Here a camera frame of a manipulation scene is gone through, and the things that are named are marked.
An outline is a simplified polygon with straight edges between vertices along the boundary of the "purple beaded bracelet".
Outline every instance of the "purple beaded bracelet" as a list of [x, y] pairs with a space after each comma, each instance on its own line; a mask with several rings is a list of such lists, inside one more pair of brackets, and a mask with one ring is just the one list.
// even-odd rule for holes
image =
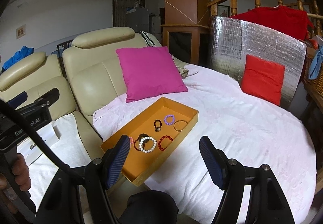
[[[167, 118], [169, 118], [169, 117], [172, 117], [172, 118], [173, 118], [173, 121], [172, 121], [172, 122], [170, 122], [170, 123], [168, 123], [168, 122], [167, 122]], [[174, 115], [167, 115], [167, 116], [165, 116], [165, 118], [164, 118], [164, 122], [165, 122], [165, 124], [166, 124], [166, 125], [171, 126], [171, 125], [172, 125], [172, 124], [174, 124], [174, 122], [175, 122], [175, 116], [174, 116]]]

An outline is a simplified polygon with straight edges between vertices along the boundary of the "wicker basket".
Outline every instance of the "wicker basket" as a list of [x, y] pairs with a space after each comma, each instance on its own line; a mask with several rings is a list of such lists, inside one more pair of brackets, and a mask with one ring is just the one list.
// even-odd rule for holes
[[313, 56], [306, 55], [305, 61], [306, 61], [306, 69], [305, 69], [305, 76], [304, 76], [304, 83], [310, 85], [322, 98], [323, 98], [323, 63], [321, 65], [321, 69], [319, 72], [319, 75], [316, 79], [310, 80], [308, 78], [308, 69], [312, 63]]

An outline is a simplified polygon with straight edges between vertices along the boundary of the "white wall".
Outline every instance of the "white wall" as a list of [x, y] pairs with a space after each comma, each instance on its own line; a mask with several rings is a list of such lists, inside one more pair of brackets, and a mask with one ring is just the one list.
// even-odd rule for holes
[[165, 0], [146, 0], [146, 8], [155, 15], [159, 15], [159, 9], [163, 7], [165, 7]]
[[[24, 24], [26, 35], [16, 39], [16, 29]], [[2, 63], [22, 46], [37, 49], [66, 37], [112, 26], [112, 0], [15, 1], [0, 17]]]

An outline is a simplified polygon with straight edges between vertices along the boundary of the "red cloth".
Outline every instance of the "red cloth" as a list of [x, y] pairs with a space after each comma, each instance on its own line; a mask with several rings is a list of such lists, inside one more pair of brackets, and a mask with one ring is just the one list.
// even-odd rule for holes
[[267, 26], [300, 40], [305, 40], [307, 36], [307, 25], [313, 27], [305, 11], [286, 6], [258, 7], [231, 18]]
[[247, 55], [241, 90], [279, 106], [284, 73], [283, 65]]

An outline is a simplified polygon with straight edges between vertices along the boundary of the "cream leather sofa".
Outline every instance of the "cream leather sofa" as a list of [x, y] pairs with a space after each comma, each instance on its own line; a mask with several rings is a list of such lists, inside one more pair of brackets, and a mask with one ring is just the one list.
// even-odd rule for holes
[[50, 106], [53, 120], [63, 115], [73, 113], [80, 138], [91, 159], [102, 157], [99, 148], [102, 141], [79, 111], [71, 89], [62, 76], [62, 71], [56, 55], [46, 57], [45, 52], [34, 53], [14, 64], [0, 76], [0, 97], [4, 101], [14, 98], [26, 91], [28, 99], [21, 106], [34, 102], [38, 97], [52, 88], [59, 90], [59, 100]]
[[[158, 40], [150, 39], [161, 46]], [[92, 124], [93, 112], [126, 92], [116, 49], [146, 47], [143, 37], [129, 27], [113, 27], [77, 36], [63, 52], [68, 81], [80, 112]], [[175, 59], [177, 66], [187, 63]]]

